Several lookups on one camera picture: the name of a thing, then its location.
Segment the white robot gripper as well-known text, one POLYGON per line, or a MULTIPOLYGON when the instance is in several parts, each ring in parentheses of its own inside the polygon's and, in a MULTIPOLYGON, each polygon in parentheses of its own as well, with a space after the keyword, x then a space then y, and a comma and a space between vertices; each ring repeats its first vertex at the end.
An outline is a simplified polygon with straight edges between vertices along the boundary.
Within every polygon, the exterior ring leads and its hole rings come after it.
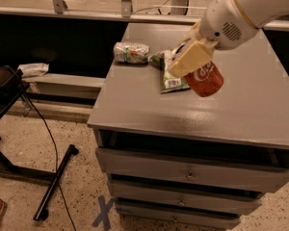
POLYGON ((169 73, 184 77, 208 64, 215 48, 235 49, 257 32, 258 27, 245 14, 239 0, 214 0, 201 22, 196 22, 172 49, 169 73))

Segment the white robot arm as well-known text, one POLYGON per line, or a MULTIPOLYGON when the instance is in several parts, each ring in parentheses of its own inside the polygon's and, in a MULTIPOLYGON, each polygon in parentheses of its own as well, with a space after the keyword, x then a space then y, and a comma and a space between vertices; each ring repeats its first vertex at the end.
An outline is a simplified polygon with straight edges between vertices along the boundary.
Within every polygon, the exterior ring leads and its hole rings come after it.
POLYGON ((286 14, 289 0, 213 0, 176 46, 170 74, 184 77, 196 71, 212 61, 216 50, 237 48, 286 14))

